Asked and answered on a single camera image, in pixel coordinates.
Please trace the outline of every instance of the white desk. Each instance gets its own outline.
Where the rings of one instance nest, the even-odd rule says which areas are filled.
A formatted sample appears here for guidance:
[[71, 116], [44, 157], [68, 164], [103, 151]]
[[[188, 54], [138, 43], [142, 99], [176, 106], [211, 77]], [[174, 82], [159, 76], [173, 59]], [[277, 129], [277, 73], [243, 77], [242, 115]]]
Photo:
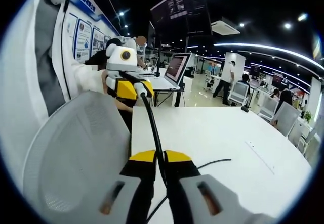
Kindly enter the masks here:
[[[253, 213], [279, 217], [297, 197], [311, 168], [276, 129], [240, 107], [153, 108], [163, 150], [190, 156], [196, 166], [231, 158], [200, 170], [235, 191]], [[145, 108], [134, 107], [132, 154], [155, 149]], [[151, 209], [166, 195], [157, 167]], [[150, 223], [173, 223], [168, 200]]]

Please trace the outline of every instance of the wall poster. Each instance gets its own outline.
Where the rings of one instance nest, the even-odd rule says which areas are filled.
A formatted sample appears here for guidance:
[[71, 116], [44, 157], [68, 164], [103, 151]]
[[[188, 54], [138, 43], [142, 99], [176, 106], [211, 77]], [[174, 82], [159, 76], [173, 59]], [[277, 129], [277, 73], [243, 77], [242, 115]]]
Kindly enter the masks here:
[[91, 56], [95, 55], [98, 51], [103, 50], [103, 42], [105, 35], [98, 29], [93, 28]]
[[90, 57], [91, 25], [82, 19], [78, 20], [74, 40], [74, 58], [84, 63]]

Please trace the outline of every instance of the cable on table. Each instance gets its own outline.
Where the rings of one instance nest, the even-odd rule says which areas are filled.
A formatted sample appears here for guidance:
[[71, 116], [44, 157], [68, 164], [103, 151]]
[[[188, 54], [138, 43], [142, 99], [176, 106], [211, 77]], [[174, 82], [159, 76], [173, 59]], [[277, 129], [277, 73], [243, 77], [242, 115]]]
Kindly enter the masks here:
[[[203, 167], [206, 167], [208, 165], [211, 165], [213, 163], [217, 163], [217, 162], [227, 162], [227, 161], [231, 161], [232, 159], [220, 159], [220, 160], [216, 160], [216, 161], [212, 161], [212, 162], [209, 162], [209, 163], [206, 163], [200, 167], [198, 167], [197, 169], [201, 169]], [[157, 210], [162, 206], [162, 204], [167, 200], [167, 196], [165, 196], [161, 202], [156, 206], [156, 208], [152, 211], [152, 213], [150, 214], [150, 216], [148, 217], [148, 219], [146, 220], [146, 223], [148, 224], [149, 221], [152, 219], [152, 217], [154, 216], [154, 214], [157, 212]]]

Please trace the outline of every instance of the man in white shirt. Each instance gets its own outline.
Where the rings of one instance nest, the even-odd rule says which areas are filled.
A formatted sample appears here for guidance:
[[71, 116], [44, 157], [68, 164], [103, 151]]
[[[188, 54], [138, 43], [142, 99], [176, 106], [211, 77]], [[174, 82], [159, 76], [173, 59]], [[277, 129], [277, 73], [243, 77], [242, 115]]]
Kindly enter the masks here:
[[213, 98], [215, 98], [219, 91], [224, 87], [224, 96], [223, 96], [223, 104], [228, 105], [228, 91], [229, 91], [229, 86], [232, 82], [234, 82], [234, 67], [235, 67], [235, 61], [229, 62], [227, 65], [224, 66], [221, 80], [213, 93]]

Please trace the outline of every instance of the computer monitor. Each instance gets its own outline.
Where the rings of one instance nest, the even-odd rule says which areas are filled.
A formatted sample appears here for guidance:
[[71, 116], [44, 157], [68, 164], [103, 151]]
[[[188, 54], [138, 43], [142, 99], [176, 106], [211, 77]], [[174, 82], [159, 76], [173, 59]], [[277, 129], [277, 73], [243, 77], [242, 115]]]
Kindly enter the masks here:
[[178, 86], [192, 55], [192, 53], [173, 54], [164, 78], [173, 85]]
[[152, 23], [161, 39], [212, 35], [205, 0], [163, 0], [151, 8]]

